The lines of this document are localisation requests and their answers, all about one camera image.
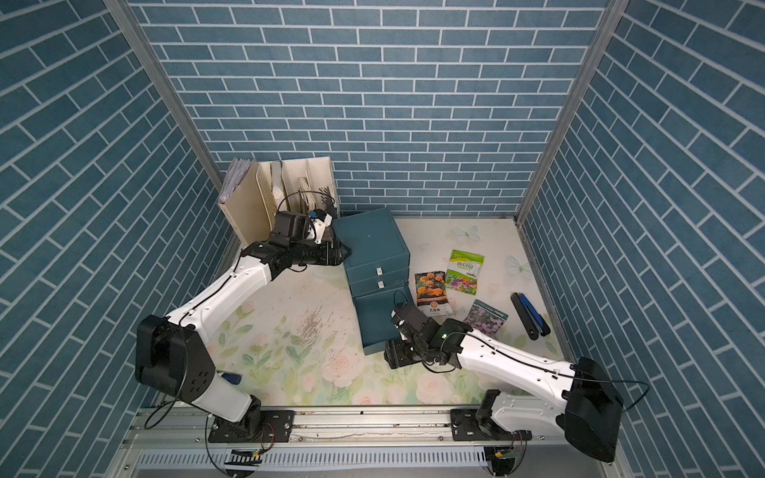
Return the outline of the teal bottom drawer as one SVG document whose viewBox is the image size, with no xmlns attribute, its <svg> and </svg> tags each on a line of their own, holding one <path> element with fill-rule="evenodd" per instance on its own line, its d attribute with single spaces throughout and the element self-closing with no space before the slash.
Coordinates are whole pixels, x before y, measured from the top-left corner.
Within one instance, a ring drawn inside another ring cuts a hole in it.
<svg viewBox="0 0 765 478">
<path fill-rule="evenodd" d="M 410 286 L 406 283 L 352 298 L 365 356 L 382 352 L 388 341 L 400 336 L 392 323 L 394 309 L 411 300 Z"/>
</svg>

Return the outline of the orange marigold seed bag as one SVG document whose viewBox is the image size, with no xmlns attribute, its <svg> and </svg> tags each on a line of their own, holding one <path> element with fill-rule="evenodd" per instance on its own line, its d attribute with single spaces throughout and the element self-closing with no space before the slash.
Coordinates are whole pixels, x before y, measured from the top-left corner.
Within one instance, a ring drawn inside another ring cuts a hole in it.
<svg viewBox="0 0 765 478">
<path fill-rule="evenodd" d="M 416 306 L 428 317 L 446 317 L 453 313 L 446 295 L 445 273 L 432 271 L 414 275 Z"/>
</svg>

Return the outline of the purple flower seed bag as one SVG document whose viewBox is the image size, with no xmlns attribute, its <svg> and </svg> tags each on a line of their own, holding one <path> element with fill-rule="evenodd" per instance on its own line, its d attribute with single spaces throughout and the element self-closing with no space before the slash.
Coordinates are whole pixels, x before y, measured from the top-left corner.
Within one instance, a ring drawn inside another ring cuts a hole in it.
<svg viewBox="0 0 765 478">
<path fill-rule="evenodd" d="M 506 313 L 476 299 L 469 309 L 464 323 L 468 324 L 473 330 L 482 332 L 482 334 L 490 338 L 495 338 L 507 319 L 508 315 Z"/>
</svg>

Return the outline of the green flower seed bag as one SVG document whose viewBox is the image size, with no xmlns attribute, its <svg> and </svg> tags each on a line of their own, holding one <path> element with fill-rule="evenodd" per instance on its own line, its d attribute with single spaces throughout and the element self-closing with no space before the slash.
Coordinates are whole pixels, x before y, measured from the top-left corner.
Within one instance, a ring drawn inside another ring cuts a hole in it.
<svg viewBox="0 0 765 478">
<path fill-rule="evenodd" d="M 484 257 L 461 250 L 453 250 L 444 276 L 448 289 L 475 296 L 478 276 L 484 264 Z"/>
</svg>

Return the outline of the teal drawer cabinet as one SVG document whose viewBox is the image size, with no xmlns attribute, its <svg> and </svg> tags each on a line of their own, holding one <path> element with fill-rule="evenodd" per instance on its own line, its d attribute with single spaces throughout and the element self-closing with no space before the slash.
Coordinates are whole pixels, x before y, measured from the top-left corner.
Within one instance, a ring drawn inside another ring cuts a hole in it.
<svg viewBox="0 0 765 478">
<path fill-rule="evenodd" d="M 408 282 L 410 250 L 390 209 L 343 217 L 333 228 L 340 242 L 351 249 L 343 266 L 354 298 Z"/>
</svg>

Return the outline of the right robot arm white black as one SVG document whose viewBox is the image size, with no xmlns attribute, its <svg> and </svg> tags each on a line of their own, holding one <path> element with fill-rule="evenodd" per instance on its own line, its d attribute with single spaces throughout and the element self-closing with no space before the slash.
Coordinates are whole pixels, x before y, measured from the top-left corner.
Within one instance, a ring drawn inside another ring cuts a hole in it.
<svg viewBox="0 0 765 478">
<path fill-rule="evenodd" d="M 534 356 L 464 322 L 438 323 L 414 304 L 394 306 L 390 319 L 400 333 L 384 351 L 393 370 L 413 364 L 446 374 L 468 370 L 540 400 L 537 408 L 514 406 L 508 394 L 488 390 L 476 414 L 485 436 L 507 440 L 546 426 L 591 458 L 615 460 L 624 401 L 615 380 L 594 360 L 579 358 L 572 364 Z"/>
</svg>

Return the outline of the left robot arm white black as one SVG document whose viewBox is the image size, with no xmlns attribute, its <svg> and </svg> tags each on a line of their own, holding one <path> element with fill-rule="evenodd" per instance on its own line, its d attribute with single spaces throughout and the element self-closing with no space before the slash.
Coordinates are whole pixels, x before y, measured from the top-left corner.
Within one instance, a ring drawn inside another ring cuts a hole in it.
<svg viewBox="0 0 765 478">
<path fill-rule="evenodd" d="M 226 274 L 163 317 L 137 326 L 140 384 L 227 421 L 248 435 L 260 428 L 260 402 L 216 370 L 207 350 L 215 332 L 255 291 L 294 266 L 339 266 L 351 254 L 335 238 L 336 207 L 279 211 L 267 241 L 245 247 Z"/>
</svg>

